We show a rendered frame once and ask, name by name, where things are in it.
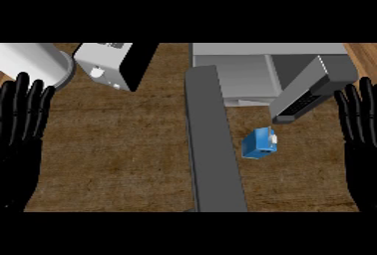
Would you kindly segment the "blue milk carton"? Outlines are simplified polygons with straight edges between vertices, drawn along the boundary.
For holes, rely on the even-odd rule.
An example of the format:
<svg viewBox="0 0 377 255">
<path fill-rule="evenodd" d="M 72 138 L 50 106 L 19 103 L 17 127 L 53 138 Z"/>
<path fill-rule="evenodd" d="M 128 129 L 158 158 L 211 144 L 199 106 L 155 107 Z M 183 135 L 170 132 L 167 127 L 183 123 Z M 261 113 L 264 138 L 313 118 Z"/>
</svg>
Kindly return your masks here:
<svg viewBox="0 0 377 255">
<path fill-rule="evenodd" d="M 276 134 L 270 127 L 255 128 L 240 141 L 240 156 L 260 159 L 276 152 Z"/>
</svg>

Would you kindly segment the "grey microwave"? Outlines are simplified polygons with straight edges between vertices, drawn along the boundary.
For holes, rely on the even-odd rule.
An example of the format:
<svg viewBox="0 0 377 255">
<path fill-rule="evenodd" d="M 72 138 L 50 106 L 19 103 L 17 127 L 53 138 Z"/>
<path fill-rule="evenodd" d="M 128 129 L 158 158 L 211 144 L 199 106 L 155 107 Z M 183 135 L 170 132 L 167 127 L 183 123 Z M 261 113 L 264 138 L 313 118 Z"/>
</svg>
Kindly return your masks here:
<svg viewBox="0 0 377 255">
<path fill-rule="evenodd" d="M 229 107 L 269 107 L 286 125 L 357 80 L 340 43 L 190 43 L 187 74 L 208 79 Z"/>
</svg>

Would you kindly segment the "white round pot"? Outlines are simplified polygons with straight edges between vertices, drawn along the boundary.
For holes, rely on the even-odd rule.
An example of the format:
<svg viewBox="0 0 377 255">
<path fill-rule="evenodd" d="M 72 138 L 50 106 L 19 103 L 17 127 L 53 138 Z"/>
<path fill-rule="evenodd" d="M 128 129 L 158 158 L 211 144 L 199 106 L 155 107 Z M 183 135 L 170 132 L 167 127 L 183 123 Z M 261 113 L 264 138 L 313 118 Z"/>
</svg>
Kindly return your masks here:
<svg viewBox="0 0 377 255">
<path fill-rule="evenodd" d="M 11 79 L 25 72 L 31 81 L 60 90 L 72 80 L 75 61 L 51 43 L 0 43 L 0 71 Z"/>
</svg>

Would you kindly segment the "dark grey microwave door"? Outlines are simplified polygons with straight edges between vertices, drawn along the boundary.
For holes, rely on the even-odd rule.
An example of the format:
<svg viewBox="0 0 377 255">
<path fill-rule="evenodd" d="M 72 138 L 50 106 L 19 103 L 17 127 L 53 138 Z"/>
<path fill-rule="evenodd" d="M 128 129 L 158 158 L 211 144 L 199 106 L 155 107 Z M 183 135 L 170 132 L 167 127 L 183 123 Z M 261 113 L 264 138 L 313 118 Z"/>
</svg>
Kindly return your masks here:
<svg viewBox="0 0 377 255">
<path fill-rule="evenodd" d="M 215 66 L 186 71 L 187 155 L 195 212 L 245 212 Z"/>
</svg>

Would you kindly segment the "white toaster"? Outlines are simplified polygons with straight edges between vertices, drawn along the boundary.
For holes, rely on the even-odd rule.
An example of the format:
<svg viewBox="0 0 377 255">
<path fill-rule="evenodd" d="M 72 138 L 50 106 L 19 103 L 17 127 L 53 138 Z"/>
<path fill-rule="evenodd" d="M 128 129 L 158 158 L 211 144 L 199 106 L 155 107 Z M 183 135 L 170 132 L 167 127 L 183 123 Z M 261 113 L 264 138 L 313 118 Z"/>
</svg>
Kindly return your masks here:
<svg viewBox="0 0 377 255">
<path fill-rule="evenodd" d="M 90 79 L 118 90 L 134 92 L 158 43 L 82 43 L 73 54 Z"/>
</svg>

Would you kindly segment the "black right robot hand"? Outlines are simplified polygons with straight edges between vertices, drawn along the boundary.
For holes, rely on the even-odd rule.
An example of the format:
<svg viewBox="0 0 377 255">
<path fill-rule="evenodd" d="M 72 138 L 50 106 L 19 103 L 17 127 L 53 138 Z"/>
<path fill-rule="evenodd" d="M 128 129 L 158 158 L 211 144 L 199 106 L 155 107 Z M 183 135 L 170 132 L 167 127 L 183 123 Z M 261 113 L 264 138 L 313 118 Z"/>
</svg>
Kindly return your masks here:
<svg viewBox="0 0 377 255">
<path fill-rule="evenodd" d="M 368 77 L 334 92 L 344 139 L 347 189 L 360 212 L 377 213 L 377 84 Z"/>
</svg>

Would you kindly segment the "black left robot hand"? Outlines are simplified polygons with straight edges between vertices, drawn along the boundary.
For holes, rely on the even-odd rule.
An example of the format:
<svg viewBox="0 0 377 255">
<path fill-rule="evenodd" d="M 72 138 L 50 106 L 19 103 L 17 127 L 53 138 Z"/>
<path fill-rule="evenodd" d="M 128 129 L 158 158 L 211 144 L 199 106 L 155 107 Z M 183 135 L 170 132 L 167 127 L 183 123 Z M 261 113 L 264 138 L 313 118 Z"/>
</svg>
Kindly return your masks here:
<svg viewBox="0 0 377 255">
<path fill-rule="evenodd" d="M 36 188 L 54 92 L 25 72 L 0 87 L 0 214 L 25 210 Z"/>
</svg>

